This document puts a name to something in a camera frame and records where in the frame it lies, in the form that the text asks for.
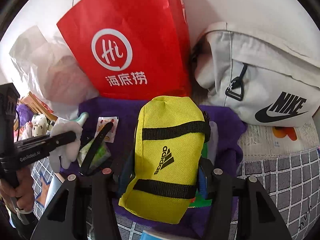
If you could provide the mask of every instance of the circular logo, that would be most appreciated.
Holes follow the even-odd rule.
[[[129,67],[132,48],[127,38],[114,29],[102,29],[92,39],[91,49],[99,64],[112,71]]]

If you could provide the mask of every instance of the red paper bag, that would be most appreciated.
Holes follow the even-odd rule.
[[[183,0],[81,0],[57,26],[100,95],[189,95]]]

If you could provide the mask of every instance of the nike logo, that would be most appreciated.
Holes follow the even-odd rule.
[[[170,149],[168,149],[167,146],[164,146],[162,149],[162,155],[161,155],[159,165],[154,174],[155,175],[158,174],[160,170],[162,170],[163,168],[165,168],[166,166],[168,166],[173,162],[174,162],[174,158],[171,155]]]
[[[306,101],[307,100],[305,98],[301,98],[299,96],[295,96],[295,95],[292,95],[289,93],[282,92],[274,104],[271,104],[271,105],[259,110],[255,114],[255,118],[259,122],[267,123],[267,122],[277,122],[277,121],[285,120],[285,119],[292,118],[295,116],[299,116],[301,114],[308,112],[308,111],[306,111],[303,113],[298,113],[298,110],[303,107],[303,104]],[[287,115],[269,116],[267,114],[268,110],[271,112],[287,114]]]

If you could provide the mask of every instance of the black webbing strap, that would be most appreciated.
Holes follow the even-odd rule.
[[[138,179],[133,189],[163,197],[192,199],[196,196],[196,186],[174,184],[152,179]]]
[[[192,121],[166,128],[143,128],[142,140],[166,140],[196,132],[204,133],[204,142],[209,141],[211,129],[209,123],[204,121]]]

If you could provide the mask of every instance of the white hi logo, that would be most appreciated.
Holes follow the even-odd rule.
[[[120,55],[119,54],[119,48],[118,48],[116,42],[114,41],[113,43],[115,44],[114,50],[116,51],[116,56],[118,58],[122,58],[123,57],[123,53],[121,53],[121,55]],[[113,55],[113,48],[111,47],[111,40],[108,41],[108,44],[109,44],[109,49],[106,50],[106,42],[105,42],[105,40],[102,40],[102,49],[103,49],[102,58],[104,58],[106,60],[106,62],[108,64],[110,64],[110,61],[109,61],[109,58],[108,58],[108,54],[109,53],[110,53],[111,59],[113,61],[116,61],[116,59],[115,59],[115,56]]]
[[[127,50],[127,59],[124,62],[124,64],[122,66],[110,66],[110,60],[108,58],[108,54],[110,54],[110,57],[112,59],[113,62],[116,61],[114,52],[116,53],[116,56],[118,58],[122,58],[124,56],[123,52],[120,54],[119,53],[119,48],[116,44],[115,41],[113,41],[113,43],[111,42],[111,40],[108,40],[108,47],[109,49],[106,50],[106,42],[105,40],[102,40],[102,49],[103,49],[103,54],[102,54],[102,59],[106,60],[106,63],[103,62],[100,57],[97,54],[96,51],[96,43],[98,41],[98,39],[103,36],[103,35],[113,35],[116,36],[118,39],[120,39],[123,44],[125,45],[125,48]],[[114,30],[114,29],[102,29],[100,31],[98,31],[92,38],[92,42],[91,42],[91,49],[92,49],[92,53],[95,57],[95,59],[98,61],[98,63],[107,68],[108,70],[112,70],[112,71],[122,71],[124,69],[126,69],[127,67],[129,67],[129,65],[131,64],[132,61],[132,48],[131,45],[129,43],[129,41],[127,40],[127,38],[119,31]]]

